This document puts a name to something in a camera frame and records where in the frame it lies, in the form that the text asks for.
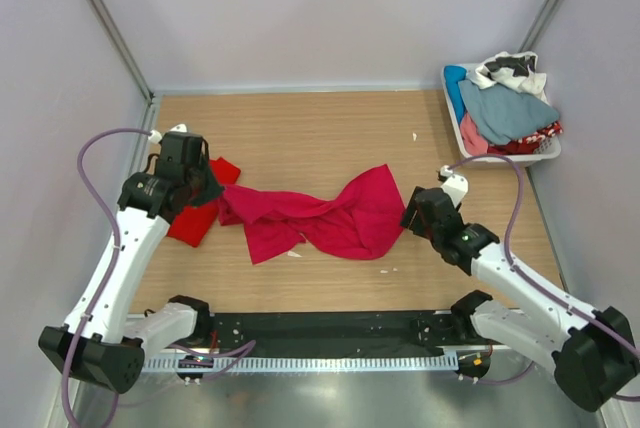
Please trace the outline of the magenta t shirt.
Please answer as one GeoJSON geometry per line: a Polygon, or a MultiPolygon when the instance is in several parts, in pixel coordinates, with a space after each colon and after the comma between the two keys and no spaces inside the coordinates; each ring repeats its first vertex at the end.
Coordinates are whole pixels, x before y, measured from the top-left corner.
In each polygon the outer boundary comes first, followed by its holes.
{"type": "Polygon", "coordinates": [[[217,205],[221,225],[243,227],[253,264],[306,242],[338,258],[382,258],[401,235],[405,210],[386,164],[361,173],[332,200],[229,185],[217,205]]]}

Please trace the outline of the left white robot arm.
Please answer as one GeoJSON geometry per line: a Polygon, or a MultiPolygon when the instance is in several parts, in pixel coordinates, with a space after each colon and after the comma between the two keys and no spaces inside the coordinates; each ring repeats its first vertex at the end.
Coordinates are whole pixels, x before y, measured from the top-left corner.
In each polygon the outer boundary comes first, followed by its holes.
{"type": "Polygon", "coordinates": [[[198,348],[212,335],[209,305],[184,295],[148,317],[127,316],[142,276],[171,223],[187,207],[224,189],[209,165],[207,141],[180,124],[147,135],[160,150],[123,184],[112,228],[84,293],[59,327],[44,327],[38,346],[60,371],[117,394],[129,391],[146,360],[179,341],[198,348]]]}

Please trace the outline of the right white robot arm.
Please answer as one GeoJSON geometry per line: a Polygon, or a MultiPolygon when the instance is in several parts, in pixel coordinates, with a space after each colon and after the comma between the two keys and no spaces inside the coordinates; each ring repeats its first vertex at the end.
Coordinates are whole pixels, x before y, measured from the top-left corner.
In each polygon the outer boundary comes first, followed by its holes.
{"type": "Polygon", "coordinates": [[[451,332],[471,344],[480,337],[506,345],[553,375],[579,408],[598,411],[639,374],[628,319],[573,297],[506,251],[480,224],[462,220],[442,188],[415,188],[401,225],[430,241],[449,265],[511,297],[512,311],[474,291],[453,305],[451,332]]]}

